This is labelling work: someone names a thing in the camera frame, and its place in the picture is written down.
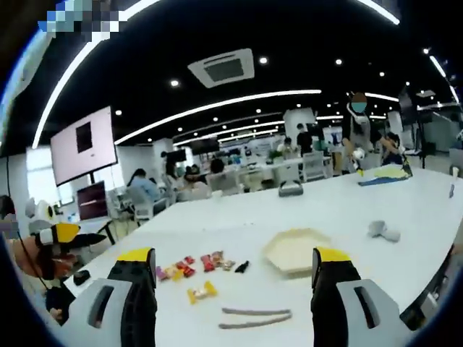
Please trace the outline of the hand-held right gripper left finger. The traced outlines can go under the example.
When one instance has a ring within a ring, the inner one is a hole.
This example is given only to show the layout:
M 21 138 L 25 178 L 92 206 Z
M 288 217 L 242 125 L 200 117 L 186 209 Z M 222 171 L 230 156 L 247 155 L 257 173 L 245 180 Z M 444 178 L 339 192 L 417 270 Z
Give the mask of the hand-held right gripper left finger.
M 154 346 L 156 251 L 143 248 L 118 257 L 69 306 L 64 337 L 69 346 Z

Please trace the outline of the person's left hand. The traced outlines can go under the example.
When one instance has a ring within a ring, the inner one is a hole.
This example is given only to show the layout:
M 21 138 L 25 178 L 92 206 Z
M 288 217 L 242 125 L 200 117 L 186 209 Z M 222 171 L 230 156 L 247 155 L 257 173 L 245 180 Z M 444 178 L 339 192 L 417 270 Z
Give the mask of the person's left hand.
M 51 247 L 38 247 L 35 237 L 9 240 L 10 250 L 17 266 L 27 275 L 44 280 L 54 279 Z

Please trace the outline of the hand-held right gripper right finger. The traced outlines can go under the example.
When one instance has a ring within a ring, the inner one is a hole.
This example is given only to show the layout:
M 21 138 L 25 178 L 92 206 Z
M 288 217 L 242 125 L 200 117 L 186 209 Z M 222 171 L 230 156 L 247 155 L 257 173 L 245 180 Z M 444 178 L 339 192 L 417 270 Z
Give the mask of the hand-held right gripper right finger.
M 315 247 L 311 312 L 314 346 L 406 346 L 413 332 L 398 304 L 374 281 L 362 279 L 348 254 Z

